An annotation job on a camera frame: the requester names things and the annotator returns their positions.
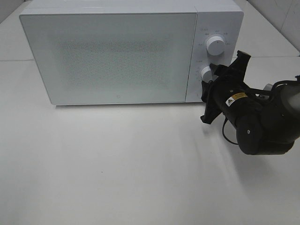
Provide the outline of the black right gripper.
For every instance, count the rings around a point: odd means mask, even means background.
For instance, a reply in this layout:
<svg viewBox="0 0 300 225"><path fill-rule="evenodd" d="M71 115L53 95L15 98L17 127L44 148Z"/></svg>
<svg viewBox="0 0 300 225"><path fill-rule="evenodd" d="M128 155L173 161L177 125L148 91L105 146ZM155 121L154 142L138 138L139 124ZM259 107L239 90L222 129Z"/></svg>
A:
<svg viewBox="0 0 300 225"><path fill-rule="evenodd" d="M213 63L209 65L217 78L214 81L202 81L201 100L206 104L204 115L201 116L203 123L211 124L221 113L232 124L242 116L242 107L239 106L238 101L233 100L229 103L228 100L233 99L235 94L246 92L248 87L244 83L244 77L250 58L249 54L237 51L237 58L231 65Z"/></svg>

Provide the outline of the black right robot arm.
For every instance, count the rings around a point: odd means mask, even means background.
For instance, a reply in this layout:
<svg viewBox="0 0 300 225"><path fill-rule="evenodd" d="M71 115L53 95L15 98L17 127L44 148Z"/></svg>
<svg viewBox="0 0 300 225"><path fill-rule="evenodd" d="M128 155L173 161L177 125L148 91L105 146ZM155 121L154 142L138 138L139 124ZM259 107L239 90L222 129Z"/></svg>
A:
<svg viewBox="0 0 300 225"><path fill-rule="evenodd" d="M300 136L300 77L265 89L250 88L245 74L251 56L238 51L229 66L211 63L215 80L202 82L206 104L201 121L211 124L220 114L236 129L236 145L247 155L283 155Z"/></svg>

